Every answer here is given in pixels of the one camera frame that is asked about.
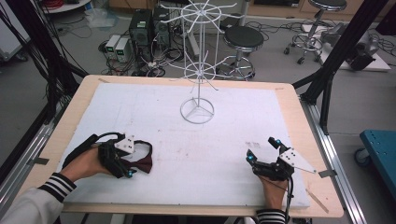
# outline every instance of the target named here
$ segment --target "person's left hand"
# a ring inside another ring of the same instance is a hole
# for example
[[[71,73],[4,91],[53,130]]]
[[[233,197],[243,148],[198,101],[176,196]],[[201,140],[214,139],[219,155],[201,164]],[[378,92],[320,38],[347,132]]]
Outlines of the person's left hand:
[[[81,155],[72,160],[60,172],[61,175],[64,175],[73,182],[99,173],[111,175],[111,173],[99,162],[97,147],[93,147],[81,153]]]

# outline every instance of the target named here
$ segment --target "hand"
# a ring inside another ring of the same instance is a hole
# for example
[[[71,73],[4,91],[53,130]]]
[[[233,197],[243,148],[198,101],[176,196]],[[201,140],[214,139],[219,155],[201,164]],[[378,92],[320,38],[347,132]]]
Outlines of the hand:
[[[265,207],[281,210],[283,197],[288,187],[288,181],[273,181],[262,175],[258,175],[258,177],[264,188]]]
[[[99,173],[111,175],[111,173],[99,162],[97,147],[93,147],[81,153],[81,155],[72,160],[60,172],[61,175],[64,175],[73,182]]]

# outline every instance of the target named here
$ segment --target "black post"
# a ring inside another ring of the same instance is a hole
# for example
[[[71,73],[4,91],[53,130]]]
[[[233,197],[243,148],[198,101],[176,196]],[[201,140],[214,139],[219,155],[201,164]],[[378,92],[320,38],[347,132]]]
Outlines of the black post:
[[[329,134],[327,131],[327,119],[332,92],[332,80],[348,53],[354,49],[387,2],[388,0],[363,1],[358,12],[352,18],[352,21],[345,29],[322,67],[311,76],[293,83],[294,88],[297,89],[311,82],[308,90],[301,95],[301,99],[312,105],[316,103],[318,97],[324,91],[320,111],[320,127],[326,134]]]

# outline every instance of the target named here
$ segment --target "blue cart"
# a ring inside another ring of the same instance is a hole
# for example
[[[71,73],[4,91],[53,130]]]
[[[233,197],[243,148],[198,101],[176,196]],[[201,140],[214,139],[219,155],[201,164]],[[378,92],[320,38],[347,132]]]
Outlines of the blue cart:
[[[355,152],[359,166],[375,165],[396,200],[396,132],[366,130],[361,133],[365,148]]]

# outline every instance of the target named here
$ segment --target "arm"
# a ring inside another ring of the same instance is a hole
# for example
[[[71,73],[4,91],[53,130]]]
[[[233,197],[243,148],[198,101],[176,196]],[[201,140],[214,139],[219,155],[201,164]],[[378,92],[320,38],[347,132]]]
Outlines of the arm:
[[[98,173],[109,175],[109,171],[100,164],[95,147],[79,155],[59,174],[52,174],[38,189],[26,190],[14,201],[0,222],[53,223],[64,208],[64,198],[76,188],[73,182]]]
[[[288,182],[272,181],[264,176],[259,176],[259,179],[262,182],[265,197],[265,209],[257,211],[260,223],[286,223],[285,212],[281,209]]]

